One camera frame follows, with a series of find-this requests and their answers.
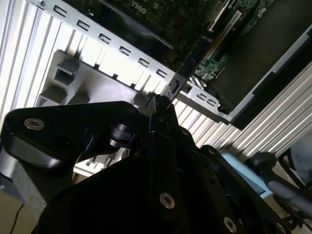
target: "white corrugated panel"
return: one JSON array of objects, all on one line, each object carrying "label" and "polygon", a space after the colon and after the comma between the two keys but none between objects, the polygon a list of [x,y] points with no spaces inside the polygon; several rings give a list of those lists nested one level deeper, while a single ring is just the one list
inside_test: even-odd
[{"label": "white corrugated panel", "polygon": [[[41,93],[52,56],[62,50],[144,92],[161,93],[166,83],[106,45],[87,38],[23,0],[0,3],[0,125],[15,108],[32,107]],[[312,68],[298,76],[244,131],[216,123],[175,100],[179,123],[200,147],[232,146],[239,155],[281,154],[312,128]]]}]

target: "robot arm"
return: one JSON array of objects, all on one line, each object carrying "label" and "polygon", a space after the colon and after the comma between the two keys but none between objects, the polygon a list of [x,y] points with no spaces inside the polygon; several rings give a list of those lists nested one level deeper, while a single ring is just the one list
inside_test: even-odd
[{"label": "robot arm", "polygon": [[[6,116],[0,158],[18,164],[1,172],[38,211],[34,233],[290,233],[216,149],[196,147],[166,97],[146,108],[148,116],[127,102]],[[73,185],[75,163],[120,147],[127,158]]]}]

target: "screw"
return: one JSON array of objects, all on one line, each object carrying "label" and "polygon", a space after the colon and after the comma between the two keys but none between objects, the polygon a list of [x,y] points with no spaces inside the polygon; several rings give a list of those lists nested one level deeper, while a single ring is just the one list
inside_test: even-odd
[{"label": "screw", "polygon": [[236,225],[229,217],[224,217],[223,222],[231,233],[236,233],[237,231]]},{"label": "screw", "polygon": [[212,155],[214,155],[215,154],[215,152],[212,150],[212,149],[208,149],[208,152],[210,153],[210,154],[212,154]]},{"label": "screw", "polygon": [[34,131],[40,131],[44,128],[44,123],[37,118],[28,118],[24,121],[26,128]]},{"label": "screw", "polygon": [[169,193],[162,193],[159,196],[160,203],[168,210],[175,207],[175,200]]},{"label": "screw", "polygon": [[277,222],[276,225],[282,233],[286,234],[285,228],[280,223]]},{"label": "screw", "polygon": [[44,0],[40,0],[39,4],[40,4],[40,6],[45,6],[45,1]]},{"label": "screw", "polygon": [[183,132],[183,134],[185,134],[185,135],[188,135],[189,133],[188,133],[188,131],[187,130],[185,130],[184,128],[182,128],[181,127],[181,131]]}]

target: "black wire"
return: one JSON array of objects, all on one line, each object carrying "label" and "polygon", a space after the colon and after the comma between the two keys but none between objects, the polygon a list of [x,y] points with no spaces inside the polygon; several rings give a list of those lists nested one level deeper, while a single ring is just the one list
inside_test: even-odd
[{"label": "black wire", "polygon": [[22,204],[22,205],[20,206],[19,210],[17,211],[17,213],[16,213],[16,215],[15,215],[15,220],[14,220],[13,226],[12,226],[12,228],[11,228],[10,234],[12,234],[13,231],[14,231],[16,222],[17,222],[18,217],[19,217],[19,213],[20,213],[21,209],[23,208],[23,206],[24,206],[24,204]]}]

